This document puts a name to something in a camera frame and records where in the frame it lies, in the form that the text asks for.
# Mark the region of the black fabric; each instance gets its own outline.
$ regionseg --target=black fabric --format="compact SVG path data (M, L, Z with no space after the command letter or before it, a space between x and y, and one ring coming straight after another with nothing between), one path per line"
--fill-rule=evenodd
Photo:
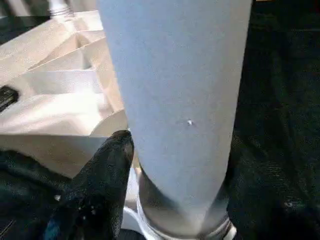
M70 179L15 151L0 152L0 239L34 240Z
M237 239L320 239L320 15L312 4L252 7L226 176Z

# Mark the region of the white cylinder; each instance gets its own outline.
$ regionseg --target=white cylinder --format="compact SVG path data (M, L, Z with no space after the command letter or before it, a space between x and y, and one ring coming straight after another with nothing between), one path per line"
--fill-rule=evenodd
M65 0L48 0L49 11L52 17L66 17L72 14Z
M203 238L226 222L223 191L251 0L100 0L144 170L148 224Z

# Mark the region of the black glove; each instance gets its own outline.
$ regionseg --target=black glove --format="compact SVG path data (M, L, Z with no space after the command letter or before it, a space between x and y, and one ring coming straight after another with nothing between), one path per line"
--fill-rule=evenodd
M117 239L133 155L129 131L108 138L62 194L43 239Z

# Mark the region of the white tube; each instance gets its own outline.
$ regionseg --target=white tube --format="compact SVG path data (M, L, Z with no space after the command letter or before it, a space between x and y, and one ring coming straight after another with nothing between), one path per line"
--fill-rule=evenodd
M72 14L65 0L48 0L48 2L51 17L66 17Z
M221 187L251 0L100 0L98 7L145 172L143 212L163 236L203 238L227 219Z

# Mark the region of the black object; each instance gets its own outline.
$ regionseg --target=black object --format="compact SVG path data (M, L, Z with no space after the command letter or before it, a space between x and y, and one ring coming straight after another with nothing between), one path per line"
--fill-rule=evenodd
M71 180L0 151L0 239L144 240L120 231L133 153L130 132L117 131Z
M3 86L0 88L0 113L9 107L11 104L18 102L19 93L17 90L9 86Z
M0 151L0 239L37 239L69 182L29 156Z
M48 21L50 16L14 16L10 9L5 12L6 17L0 18L0 45L18 37L19 35Z
M236 239L320 239L314 10L311 1L252 6L226 176Z
M129 131L108 138L62 194L43 239L118 239L133 155Z

